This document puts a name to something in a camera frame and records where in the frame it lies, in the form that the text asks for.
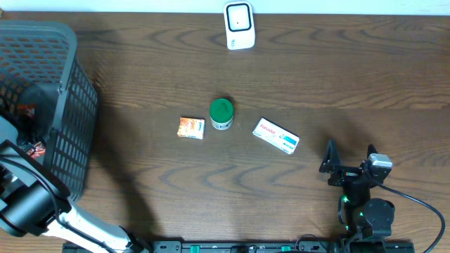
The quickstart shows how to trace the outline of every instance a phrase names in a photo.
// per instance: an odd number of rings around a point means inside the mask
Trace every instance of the basket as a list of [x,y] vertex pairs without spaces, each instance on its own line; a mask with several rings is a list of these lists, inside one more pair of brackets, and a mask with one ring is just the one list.
[[78,200],[86,181],[97,94],[76,57],[77,38],[57,22],[0,21],[0,106],[33,104],[46,152],[38,162]]

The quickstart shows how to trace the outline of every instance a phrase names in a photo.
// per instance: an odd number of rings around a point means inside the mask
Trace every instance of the wooden table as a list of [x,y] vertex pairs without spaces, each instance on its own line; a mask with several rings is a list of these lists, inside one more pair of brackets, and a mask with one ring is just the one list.
[[[223,15],[4,13],[67,23],[101,95],[79,204],[145,238],[294,240],[343,232],[342,189],[318,168],[329,138],[356,166],[369,143],[395,164],[385,184],[450,216],[450,19],[256,15],[254,48],[226,48]],[[233,126],[208,107],[228,97]],[[179,138],[180,116],[207,119]],[[291,156],[254,137],[266,117],[300,136]],[[394,239],[422,252],[439,232],[430,210],[395,204]],[[0,232],[0,252],[60,252],[62,240]],[[450,250],[446,234],[435,252]]]

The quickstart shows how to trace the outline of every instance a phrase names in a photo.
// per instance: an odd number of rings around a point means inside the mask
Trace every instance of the white backdrop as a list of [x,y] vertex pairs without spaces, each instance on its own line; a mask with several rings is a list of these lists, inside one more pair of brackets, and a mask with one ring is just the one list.
[[[1,0],[5,11],[221,13],[226,0]],[[250,0],[255,13],[450,15],[450,0]]]

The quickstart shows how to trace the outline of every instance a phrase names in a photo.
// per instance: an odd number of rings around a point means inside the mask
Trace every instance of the candy wrapper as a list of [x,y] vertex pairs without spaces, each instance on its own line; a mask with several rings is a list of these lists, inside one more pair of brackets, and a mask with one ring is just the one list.
[[203,139],[203,133],[205,133],[204,119],[180,118],[180,127],[176,133],[178,136]]

